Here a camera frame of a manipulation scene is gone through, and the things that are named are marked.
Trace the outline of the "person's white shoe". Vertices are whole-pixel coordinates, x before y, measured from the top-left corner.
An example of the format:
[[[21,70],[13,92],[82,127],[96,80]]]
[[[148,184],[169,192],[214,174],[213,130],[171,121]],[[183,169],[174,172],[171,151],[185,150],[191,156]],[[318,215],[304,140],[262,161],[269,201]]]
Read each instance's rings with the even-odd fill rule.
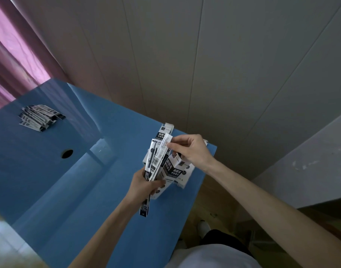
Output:
[[[203,239],[209,231],[211,231],[209,224],[204,220],[200,220],[197,224],[197,233],[199,237]]]

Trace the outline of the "person's black trousers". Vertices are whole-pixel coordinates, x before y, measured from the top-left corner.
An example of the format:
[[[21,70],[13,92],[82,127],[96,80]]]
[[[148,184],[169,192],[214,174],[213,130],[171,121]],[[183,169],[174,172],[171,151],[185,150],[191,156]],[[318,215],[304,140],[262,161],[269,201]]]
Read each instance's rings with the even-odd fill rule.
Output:
[[[223,233],[220,230],[212,229],[201,238],[199,245],[222,244],[246,253],[255,258],[250,250],[236,237]]]

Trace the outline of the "person's left forearm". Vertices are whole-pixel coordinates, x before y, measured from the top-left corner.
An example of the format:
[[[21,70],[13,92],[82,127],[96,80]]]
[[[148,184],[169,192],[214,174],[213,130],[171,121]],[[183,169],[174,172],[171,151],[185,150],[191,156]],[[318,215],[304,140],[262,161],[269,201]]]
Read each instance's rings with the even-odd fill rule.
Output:
[[[68,268],[106,268],[119,238],[140,205],[140,202],[126,196]]]

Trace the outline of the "person's white shirt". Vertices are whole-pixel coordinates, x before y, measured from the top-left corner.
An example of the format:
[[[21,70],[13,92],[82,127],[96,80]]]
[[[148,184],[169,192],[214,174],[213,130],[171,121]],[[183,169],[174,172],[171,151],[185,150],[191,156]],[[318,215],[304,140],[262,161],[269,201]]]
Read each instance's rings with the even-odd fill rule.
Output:
[[[174,251],[164,268],[262,268],[250,255],[223,244]]]

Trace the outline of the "white pen box black label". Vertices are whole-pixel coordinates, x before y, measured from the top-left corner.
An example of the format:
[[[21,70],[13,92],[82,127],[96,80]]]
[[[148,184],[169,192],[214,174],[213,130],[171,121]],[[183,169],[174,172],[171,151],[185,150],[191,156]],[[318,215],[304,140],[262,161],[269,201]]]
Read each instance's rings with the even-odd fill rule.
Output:
[[[181,153],[171,149],[168,149],[167,153],[169,155],[162,168],[165,178],[184,189],[195,166]]]

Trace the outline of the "dark brown furniture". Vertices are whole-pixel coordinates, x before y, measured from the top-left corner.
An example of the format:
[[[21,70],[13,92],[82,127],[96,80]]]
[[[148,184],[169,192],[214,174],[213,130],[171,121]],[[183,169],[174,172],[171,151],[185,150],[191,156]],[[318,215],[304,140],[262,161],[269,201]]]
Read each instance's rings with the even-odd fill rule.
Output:
[[[298,210],[341,240],[341,198]]]

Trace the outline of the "person's right hand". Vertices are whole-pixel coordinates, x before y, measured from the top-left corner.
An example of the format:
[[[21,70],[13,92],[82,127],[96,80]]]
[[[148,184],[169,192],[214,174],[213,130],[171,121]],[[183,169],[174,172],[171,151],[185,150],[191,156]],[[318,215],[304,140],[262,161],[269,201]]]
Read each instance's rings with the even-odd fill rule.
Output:
[[[167,147],[177,153],[183,154],[195,167],[206,174],[209,174],[210,168],[215,162],[203,137],[199,134],[194,134],[194,140],[191,145],[178,145],[169,142]]]

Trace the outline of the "tall open white pen box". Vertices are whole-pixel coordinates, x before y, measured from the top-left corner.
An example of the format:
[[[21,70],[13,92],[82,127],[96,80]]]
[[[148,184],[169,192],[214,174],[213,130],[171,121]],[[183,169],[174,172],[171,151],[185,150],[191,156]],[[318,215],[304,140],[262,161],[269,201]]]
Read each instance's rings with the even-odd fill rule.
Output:
[[[169,133],[171,135],[173,129],[173,124],[163,123],[155,138],[158,139],[159,142],[161,142],[165,133]],[[163,170],[163,167],[170,155],[170,151],[170,149],[167,150],[156,176],[156,178],[158,179],[161,178],[163,180],[166,180],[166,184],[164,185],[164,187],[159,188],[154,195],[151,195],[150,199],[157,199],[175,181],[175,178],[167,176],[167,172]]]

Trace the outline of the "person's right forearm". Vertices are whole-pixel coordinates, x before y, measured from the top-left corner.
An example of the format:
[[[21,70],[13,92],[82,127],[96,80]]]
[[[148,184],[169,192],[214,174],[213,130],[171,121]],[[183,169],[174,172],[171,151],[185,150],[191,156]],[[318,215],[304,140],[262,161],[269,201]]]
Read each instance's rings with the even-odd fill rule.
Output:
[[[341,240],[319,224],[214,158],[203,171],[303,268],[341,268]]]

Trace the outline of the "person's left hand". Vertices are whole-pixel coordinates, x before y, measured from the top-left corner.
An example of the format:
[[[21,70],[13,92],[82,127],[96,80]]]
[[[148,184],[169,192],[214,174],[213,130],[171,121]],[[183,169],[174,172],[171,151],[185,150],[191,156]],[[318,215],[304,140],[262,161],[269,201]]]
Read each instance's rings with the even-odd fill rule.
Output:
[[[138,170],[134,175],[126,194],[125,200],[136,209],[140,208],[142,202],[149,196],[154,195],[157,190],[147,190],[147,181],[144,179],[145,167]]]

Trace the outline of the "pile of pen packets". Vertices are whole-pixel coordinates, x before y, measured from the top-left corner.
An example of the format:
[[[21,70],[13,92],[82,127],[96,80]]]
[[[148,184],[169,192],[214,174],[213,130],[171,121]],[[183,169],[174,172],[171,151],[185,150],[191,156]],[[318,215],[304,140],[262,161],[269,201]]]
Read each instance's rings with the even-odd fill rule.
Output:
[[[62,113],[43,104],[25,106],[18,117],[21,126],[38,132],[47,130],[58,120],[66,119]]]

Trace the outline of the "white labelled pen packet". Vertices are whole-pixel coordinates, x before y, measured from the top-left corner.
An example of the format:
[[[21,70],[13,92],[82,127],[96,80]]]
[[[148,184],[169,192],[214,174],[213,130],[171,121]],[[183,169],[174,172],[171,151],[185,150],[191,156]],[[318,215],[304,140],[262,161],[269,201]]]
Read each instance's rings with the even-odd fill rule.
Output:
[[[149,181],[155,180],[157,173],[160,169],[160,165],[168,151],[167,144],[171,142],[172,135],[166,133],[163,140],[160,143],[156,144],[155,154],[152,156],[151,159],[151,166],[150,166],[150,176]]]

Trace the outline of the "pink curtain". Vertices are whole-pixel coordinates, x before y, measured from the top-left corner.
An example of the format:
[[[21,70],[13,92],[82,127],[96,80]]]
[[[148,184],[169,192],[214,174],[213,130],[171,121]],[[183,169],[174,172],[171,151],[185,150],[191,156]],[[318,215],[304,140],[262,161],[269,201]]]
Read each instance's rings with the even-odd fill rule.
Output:
[[[51,78],[70,82],[11,0],[0,0],[0,108]]]

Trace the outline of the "long black white pen packet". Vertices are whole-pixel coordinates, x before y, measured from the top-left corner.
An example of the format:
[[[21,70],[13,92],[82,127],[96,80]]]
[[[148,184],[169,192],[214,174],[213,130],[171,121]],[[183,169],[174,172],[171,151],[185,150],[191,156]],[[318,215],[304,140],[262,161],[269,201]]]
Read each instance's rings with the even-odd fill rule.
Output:
[[[154,172],[156,170],[156,166],[158,164],[159,159],[156,158],[158,149],[160,147],[161,141],[159,139],[152,139],[150,148],[147,153],[145,171],[144,171],[144,179],[146,181],[151,181],[154,176]],[[148,216],[149,212],[149,203],[150,203],[150,195],[142,202],[140,207],[140,215],[143,217]]]

